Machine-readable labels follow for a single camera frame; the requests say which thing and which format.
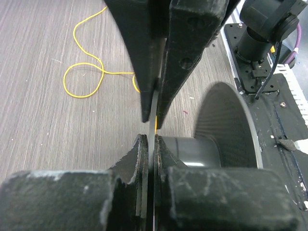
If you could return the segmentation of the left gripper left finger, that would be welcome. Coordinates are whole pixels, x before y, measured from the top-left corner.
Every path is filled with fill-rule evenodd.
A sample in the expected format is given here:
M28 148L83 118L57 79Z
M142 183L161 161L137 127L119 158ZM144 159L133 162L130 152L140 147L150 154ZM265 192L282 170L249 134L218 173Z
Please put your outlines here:
M3 231L146 230L148 141L108 170L31 170L0 187Z

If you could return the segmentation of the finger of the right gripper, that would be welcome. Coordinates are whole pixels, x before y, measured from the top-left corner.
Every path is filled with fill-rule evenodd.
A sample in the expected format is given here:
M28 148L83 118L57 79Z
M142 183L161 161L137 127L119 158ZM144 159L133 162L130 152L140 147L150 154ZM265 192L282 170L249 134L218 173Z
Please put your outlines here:
M127 48L141 93L141 117L149 120L165 46L160 0L107 0Z
M173 99L221 26L228 5L227 0L171 1L169 34L159 85L158 128L162 127Z

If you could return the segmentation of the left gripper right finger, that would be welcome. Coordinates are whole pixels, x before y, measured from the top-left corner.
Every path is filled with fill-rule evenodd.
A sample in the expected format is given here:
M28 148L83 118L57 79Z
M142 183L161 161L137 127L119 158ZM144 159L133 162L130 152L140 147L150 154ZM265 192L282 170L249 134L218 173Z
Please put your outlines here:
M257 137L204 137L188 148L206 162L188 167L155 137L155 231L296 231L300 218L280 178L264 170Z

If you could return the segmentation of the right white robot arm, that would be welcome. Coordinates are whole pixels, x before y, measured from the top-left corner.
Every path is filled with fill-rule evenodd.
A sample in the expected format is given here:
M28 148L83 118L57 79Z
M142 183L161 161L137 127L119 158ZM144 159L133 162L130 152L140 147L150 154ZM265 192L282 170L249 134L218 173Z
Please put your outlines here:
M173 99L221 30L244 90L256 96L276 91L274 68L263 63L271 47L280 50L299 26L298 15L307 2L247 0L240 12L242 28L227 24L236 0L108 0L106 5L137 77L142 121L150 118L157 90L157 122L162 127Z

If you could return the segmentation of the grey perforated cable spool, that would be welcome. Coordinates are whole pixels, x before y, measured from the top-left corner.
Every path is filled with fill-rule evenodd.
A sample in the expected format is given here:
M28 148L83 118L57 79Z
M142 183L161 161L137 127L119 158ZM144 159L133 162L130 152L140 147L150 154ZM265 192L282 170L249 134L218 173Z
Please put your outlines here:
M204 137L219 141L239 141L245 135L257 137L247 105L238 91L227 83L216 83L207 92L195 125L194 139ZM155 131L149 134L148 195L146 229L154 229L154 160Z

